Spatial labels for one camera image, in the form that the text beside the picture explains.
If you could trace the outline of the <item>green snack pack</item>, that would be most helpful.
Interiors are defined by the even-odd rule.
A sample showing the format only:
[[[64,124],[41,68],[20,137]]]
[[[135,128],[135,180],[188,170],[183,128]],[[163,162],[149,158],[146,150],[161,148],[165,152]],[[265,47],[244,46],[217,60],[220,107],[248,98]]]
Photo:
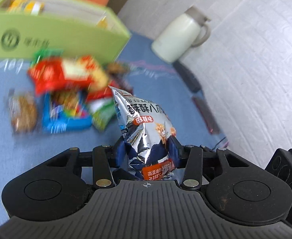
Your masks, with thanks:
[[[91,101],[89,111],[93,125],[99,131],[104,131],[113,117],[116,116],[115,104],[112,98],[102,98]]]

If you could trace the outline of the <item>silver crisps snack bag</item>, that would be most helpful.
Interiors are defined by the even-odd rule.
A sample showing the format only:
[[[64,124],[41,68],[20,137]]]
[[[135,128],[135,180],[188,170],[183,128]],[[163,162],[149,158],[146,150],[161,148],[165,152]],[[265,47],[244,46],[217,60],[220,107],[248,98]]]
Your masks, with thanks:
[[[160,180],[175,169],[168,139],[176,129],[160,105],[110,87],[120,130],[128,146],[128,168],[142,179]]]

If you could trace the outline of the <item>blue cookie pack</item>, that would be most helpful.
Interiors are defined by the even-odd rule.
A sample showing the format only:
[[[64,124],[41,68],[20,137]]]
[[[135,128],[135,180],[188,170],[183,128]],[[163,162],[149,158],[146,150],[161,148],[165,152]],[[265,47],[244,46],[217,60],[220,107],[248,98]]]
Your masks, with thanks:
[[[90,128],[92,123],[81,91],[59,90],[44,95],[43,131],[50,134],[81,131]]]

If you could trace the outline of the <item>brown round cookie pack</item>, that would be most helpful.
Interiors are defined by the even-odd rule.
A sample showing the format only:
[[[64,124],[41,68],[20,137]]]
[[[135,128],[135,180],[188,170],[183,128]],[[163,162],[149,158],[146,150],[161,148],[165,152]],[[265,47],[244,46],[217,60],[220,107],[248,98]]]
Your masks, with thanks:
[[[38,111],[35,98],[31,93],[10,91],[8,110],[14,133],[28,133],[35,129]]]

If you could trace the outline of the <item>red snack bag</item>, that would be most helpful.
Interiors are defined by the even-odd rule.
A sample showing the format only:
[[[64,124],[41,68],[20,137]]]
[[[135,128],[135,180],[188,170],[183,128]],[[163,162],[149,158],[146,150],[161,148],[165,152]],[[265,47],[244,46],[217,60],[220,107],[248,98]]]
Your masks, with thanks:
[[[100,63],[91,55],[78,58],[46,57],[30,67],[28,75],[38,96],[72,88],[99,91],[110,81]]]

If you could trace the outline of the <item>red yellow biscuit pack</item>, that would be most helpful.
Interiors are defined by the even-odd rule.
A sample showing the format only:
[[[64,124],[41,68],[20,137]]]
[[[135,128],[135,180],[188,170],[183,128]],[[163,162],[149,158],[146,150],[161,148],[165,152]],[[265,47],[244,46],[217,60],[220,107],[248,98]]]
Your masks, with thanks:
[[[125,90],[131,94],[134,93],[134,88],[125,80],[126,75],[130,73],[129,64],[124,62],[109,63],[104,67],[104,72],[109,78],[107,85],[99,90],[89,88],[86,96],[87,103],[93,100],[111,98],[112,91],[109,86]]]

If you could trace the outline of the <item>green candy wrapper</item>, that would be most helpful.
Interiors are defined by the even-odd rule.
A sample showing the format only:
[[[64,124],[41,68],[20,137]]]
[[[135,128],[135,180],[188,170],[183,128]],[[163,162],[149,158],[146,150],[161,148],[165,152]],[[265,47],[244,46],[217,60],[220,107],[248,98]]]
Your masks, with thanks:
[[[38,62],[42,61],[45,58],[49,57],[59,57],[63,53],[62,49],[40,49],[33,55],[33,60],[30,63],[30,66],[36,65]]]

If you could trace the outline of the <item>gold foil snack bag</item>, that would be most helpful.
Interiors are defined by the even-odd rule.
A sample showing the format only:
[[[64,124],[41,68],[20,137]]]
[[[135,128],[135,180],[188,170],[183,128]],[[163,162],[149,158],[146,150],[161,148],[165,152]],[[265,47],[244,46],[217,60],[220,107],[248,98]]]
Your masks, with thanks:
[[[109,23],[108,23],[108,18],[107,16],[104,16],[102,19],[98,21],[96,24],[97,27],[100,27],[102,29],[108,29],[109,28]]]

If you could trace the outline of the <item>yellow cake snack pack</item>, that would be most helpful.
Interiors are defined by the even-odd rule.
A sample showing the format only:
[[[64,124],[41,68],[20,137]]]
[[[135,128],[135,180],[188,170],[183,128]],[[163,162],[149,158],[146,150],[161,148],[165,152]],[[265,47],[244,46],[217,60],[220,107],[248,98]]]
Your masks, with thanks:
[[[36,0],[11,0],[8,12],[24,12],[25,14],[38,15],[44,9],[44,3]]]

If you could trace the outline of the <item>dark red phone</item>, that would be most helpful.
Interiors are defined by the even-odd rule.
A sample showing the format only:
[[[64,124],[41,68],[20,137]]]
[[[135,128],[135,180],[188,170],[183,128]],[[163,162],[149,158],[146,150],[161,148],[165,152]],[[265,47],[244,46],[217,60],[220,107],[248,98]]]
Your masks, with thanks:
[[[196,108],[199,110],[201,116],[203,117],[207,130],[211,134],[219,134],[220,127],[206,101],[197,96],[193,96],[192,101],[195,104]]]

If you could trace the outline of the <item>white thermos jug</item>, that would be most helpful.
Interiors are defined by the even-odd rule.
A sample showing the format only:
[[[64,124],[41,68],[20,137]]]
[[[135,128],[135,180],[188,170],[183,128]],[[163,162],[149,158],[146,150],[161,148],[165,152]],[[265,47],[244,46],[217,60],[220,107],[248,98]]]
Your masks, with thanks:
[[[203,45],[211,35],[211,19],[196,7],[176,17],[153,41],[151,49],[161,60],[173,63],[190,48]]]

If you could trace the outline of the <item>green cardboard box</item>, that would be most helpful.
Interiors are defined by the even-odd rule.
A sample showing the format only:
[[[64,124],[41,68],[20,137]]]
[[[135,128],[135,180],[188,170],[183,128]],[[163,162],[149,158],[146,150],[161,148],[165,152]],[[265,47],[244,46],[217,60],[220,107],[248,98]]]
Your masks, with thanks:
[[[11,0],[0,0],[0,58],[31,59],[40,49],[62,49],[65,57],[93,55],[99,63],[114,61],[131,37],[108,7],[87,0],[36,0],[38,15],[8,12]],[[109,28],[96,24],[107,16]]]

